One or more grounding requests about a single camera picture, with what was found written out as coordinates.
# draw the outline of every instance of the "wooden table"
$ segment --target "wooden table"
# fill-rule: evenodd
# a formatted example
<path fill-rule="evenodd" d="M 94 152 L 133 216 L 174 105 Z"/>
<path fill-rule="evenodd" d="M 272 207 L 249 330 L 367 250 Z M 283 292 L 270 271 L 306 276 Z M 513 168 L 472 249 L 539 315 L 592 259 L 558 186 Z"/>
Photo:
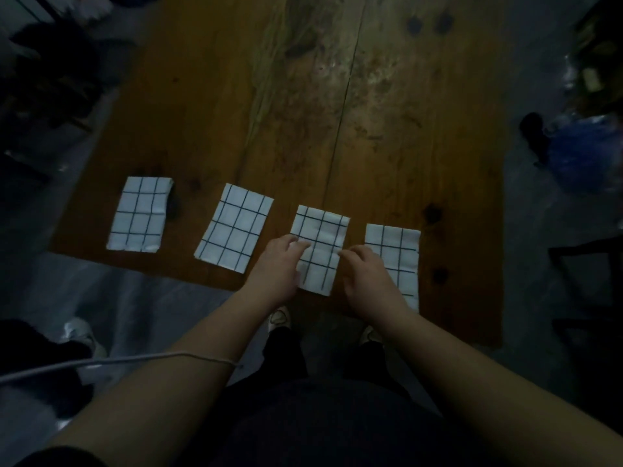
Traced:
<path fill-rule="evenodd" d="M 249 268 L 299 204 L 422 230 L 421 314 L 501 343 L 506 119 L 499 0 L 162 0 L 51 250 L 237 289 L 194 259 L 223 185 L 275 198 Z M 156 254 L 105 248 L 129 175 L 172 177 Z M 343 304 L 342 262 L 330 298 Z"/>

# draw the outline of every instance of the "concrete floor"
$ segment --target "concrete floor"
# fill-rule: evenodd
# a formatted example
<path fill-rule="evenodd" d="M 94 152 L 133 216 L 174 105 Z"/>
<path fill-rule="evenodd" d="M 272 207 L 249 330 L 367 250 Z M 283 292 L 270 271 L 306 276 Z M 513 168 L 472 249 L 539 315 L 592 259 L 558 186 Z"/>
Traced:
<path fill-rule="evenodd" d="M 595 391 L 587 387 L 591 382 L 609 383 L 607 377 L 599 378 L 607 373 L 608 354 L 599 354 L 600 364 L 595 366 L 599 371 L 589 374 L 587 382 L 576 359 L 553 334 L 553 318 L 586 314 L 580 302 L 570 299 L 549 264 L 546 249 L 616 235 L 617 198 L 565 195 L 548 172 L 533 166 L 534 157 L 517 134 L 524 114 L 540 111 L 553 117 L 563 107 L 561 77 L 571 45 L 570 27 L 587 8 L 587 0 L 508 0 L 506 26 L 512 58 L 507 104 L 512 135 L 504 165 L 504 346 L 497 351 L 484 350 L 539 386 L 599 415 L 599 408 L 591 404 Z M 140 41 L 142 24 L 137 14 L 119 10 L 96 35 L 138 36 Z M 114 98 L 114 94 L 105 97 L 94 111 L 90 122 L 98 130 L 105 124 Z M 75 314 L 91 323 L 96 337 L 112 355 L 159 351 L 219 306 L 229 293 L 46 251 L 96 140 L 97 135 L 84 137 L 71 127 L 42 129 L 33 135 L 28 148 L 53 172 L 51 184 L 40 188 L 23 178 L 0 177 L 0 317 L 19 317 L 56 339 L 62 324 Z M 588 301 L 608 304 L 605 257 L 574 258 L 569 269 L 581 282 Z M 360 322 L 329 314 L 295 314 L 295 325 L 303 333 L 310 373 L 323 375 L 338 373 L 362 327 Z M 266 337 L 262 328 L 244 355 L 244 368 L 232 381 L 259 367 Z M 579 342 L 589 347 L 585 338 Z M 388 359 L 390 370 L 414 399 L 433 409 L 399 357 L 390 351 Z M 98 390 L 114 384 L 131 368 L 106 369 Z M 0 466 L 17 462 L 55 431 L 50 408 L 17 390 L 0 390 Z"/>

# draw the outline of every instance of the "black pants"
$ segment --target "black pants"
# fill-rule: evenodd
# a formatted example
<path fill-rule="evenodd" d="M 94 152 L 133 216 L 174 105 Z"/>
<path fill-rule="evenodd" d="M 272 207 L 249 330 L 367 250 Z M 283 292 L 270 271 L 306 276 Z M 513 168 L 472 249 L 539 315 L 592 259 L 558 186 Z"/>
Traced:
<path fill-rule="evenodd" d="M 308 376 L 299 340 L 288 328 L 277 328 L 270 333 L 263 356 L 264 362 L 260 369 L 226 388 L 227 396 L 246 396 Z M 364 380 L 379 385 L 410 400 L 409 392 L 389 375 L 385 365 L 385 350 L 379 342 L 360 345 L 348 359 L 343 376 L 349 380 Z"/>
<path fill-rule="evenodd" d="M 0 375 L 90 357 L 85 344 L 56 344 L 24 321 L 0 321 Z M 75 369 L 25 378 L 12 386 L 50 405 L 59 419 L 73 418 L 93 399 L 93 385 L 82 385 Z"/>

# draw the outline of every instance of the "white paper with grid lines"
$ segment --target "white paper with grid lines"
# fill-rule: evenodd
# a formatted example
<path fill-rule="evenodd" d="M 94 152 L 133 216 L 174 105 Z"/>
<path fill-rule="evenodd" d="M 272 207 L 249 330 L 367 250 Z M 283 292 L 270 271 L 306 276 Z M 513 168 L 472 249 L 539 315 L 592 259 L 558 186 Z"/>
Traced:
<path fill-rule="evenodd" d="M 194 256 L 244 273 L 274 200 L 226 184 Z"/>
<path fill-rule="evenodd" d="M 117 205 L 106 249 L 156 252 L 165 230 L 166 201 L 173 180 L 128 177 Z"/>
<path fill-rule="evenodd" d="M 420 257 L 420 231 L 368 224 L 366 246 L 381 256 L 385 268 L 400 289 L 407 305 L 419 313 L 417 266 Z"/>
<path fill-rule="evenodd" d="M 299 205 L 290 234 L 311 242 L 297 265 L 300 288 L 329 296 L 349 221 L 335 213 Z"/>

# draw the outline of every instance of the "blue plastic bag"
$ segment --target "blue plastic bag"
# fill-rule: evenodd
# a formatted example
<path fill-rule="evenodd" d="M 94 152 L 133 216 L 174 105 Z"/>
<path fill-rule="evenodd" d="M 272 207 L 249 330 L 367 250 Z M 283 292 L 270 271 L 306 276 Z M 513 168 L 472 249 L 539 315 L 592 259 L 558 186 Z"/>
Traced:
<path fill-rule="evenodd" d="M 618 179 L 622 146 L 615 117 L 580 119 L 553 134 L 547 167 L 566 192 L 601 192 Z"/>

